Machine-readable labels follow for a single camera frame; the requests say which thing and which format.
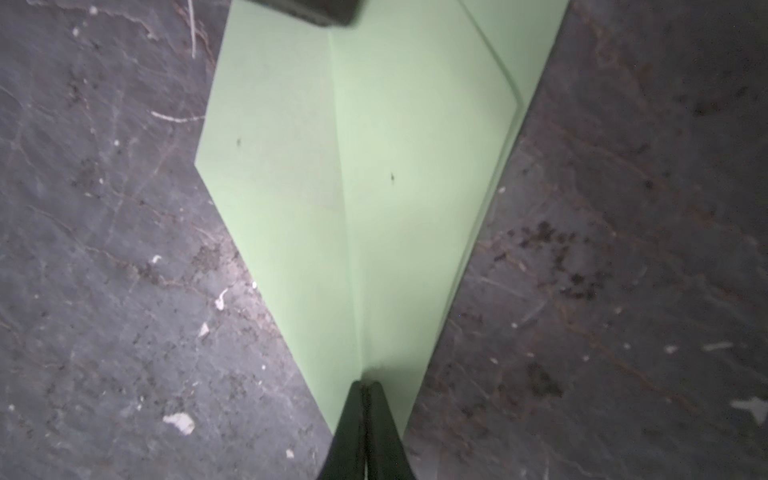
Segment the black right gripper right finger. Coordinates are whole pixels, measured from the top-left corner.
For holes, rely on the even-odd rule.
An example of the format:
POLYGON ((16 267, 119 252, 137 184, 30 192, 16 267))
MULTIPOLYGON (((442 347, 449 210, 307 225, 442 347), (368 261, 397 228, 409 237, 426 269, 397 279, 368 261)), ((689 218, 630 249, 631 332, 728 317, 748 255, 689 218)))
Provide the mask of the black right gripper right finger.
POLYGON ((365 386, 365 454, 370 480, 416 480, 382 385, 365 386))

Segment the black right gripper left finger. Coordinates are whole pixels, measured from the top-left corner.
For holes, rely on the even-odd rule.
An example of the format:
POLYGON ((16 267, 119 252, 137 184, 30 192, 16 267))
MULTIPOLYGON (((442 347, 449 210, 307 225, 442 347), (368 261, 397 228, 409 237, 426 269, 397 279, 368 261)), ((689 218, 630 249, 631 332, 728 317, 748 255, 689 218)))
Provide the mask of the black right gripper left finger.
POLYGON ((350 386, 318 480, 362 480, 366 473, 364 387, 350 386))

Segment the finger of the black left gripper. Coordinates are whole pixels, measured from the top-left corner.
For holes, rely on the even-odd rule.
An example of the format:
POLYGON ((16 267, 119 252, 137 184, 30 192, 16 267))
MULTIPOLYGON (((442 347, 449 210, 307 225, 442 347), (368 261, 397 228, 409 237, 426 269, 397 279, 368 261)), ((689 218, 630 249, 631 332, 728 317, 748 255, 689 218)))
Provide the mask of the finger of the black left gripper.
POLYGON ((320 27, 349 26, 359 0, 254 0, 267 8, 320 27))

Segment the light green paper sheet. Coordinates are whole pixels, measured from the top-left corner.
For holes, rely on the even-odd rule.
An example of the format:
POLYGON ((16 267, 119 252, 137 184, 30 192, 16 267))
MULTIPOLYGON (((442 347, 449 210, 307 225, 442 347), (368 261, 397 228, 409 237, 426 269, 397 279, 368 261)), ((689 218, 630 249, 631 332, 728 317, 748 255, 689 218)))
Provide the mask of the light green paper sheet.
POLYGON ((195 165, 330 428, 359 379, 406 426, 566 8, 231 4, 195 165))

